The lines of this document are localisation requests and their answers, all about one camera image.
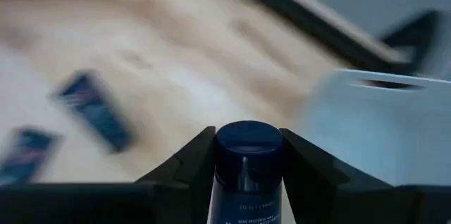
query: cosmetic bottle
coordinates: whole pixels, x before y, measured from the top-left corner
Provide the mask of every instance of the cosmetic bottle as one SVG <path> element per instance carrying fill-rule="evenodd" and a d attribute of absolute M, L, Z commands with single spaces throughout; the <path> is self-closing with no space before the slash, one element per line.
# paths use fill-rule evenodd
<path fill-rule="evenodd" d="M 216 134 L 211 224 L 280 224 L 283 136 L 240 121 Z"/>

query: black baseboard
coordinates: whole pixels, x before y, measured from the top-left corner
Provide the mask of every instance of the black baseboard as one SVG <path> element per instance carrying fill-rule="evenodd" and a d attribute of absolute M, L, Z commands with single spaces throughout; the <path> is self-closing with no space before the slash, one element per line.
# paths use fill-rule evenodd
<path fill-rule="evenodd" d="M 399 65 L 383 60 L 378 54 L 368 50 L 359 42 L 312 13 L 293 0 L 260 0 L 277 14 L 296 25 L 301 30 L 317 38 L 333 50 L 337 56 L 360 70 L 382 73 L 413 74 L 419 65 L 410 70 L 399 71 Z"/>

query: white container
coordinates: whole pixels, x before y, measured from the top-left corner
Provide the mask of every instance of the white container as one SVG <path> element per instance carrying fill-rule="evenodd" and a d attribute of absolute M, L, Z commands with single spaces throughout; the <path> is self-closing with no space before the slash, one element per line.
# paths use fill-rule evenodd
<path fill-rule="evenodd" d="M 297 132 L 391 185 L 451 185 L 451 82 L 341 70 L 319 84 Z"/>

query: black holder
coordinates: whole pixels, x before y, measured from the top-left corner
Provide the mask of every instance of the black holder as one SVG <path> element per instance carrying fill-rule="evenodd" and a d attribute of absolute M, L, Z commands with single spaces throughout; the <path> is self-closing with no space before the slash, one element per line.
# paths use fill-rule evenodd
<path fill-rule="evenodd" d="M 446 223 L 450 187 L 392 187 L 288 129 L 283 181 L 297 223 Z M 0 223 L 206 223 L 215 127 L 130 184 L 0 187 Z"/>

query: bottle cap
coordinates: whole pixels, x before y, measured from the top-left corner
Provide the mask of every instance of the bottle cap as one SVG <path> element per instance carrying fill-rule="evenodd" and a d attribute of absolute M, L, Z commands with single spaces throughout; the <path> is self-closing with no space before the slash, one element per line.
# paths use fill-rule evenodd
<path fill-rule="evenodd" d="M 240 121 L 216 134 L 216 178 L 226 189 L 261 193 L 282 180 L 283 136 L 271 125 Z"/>

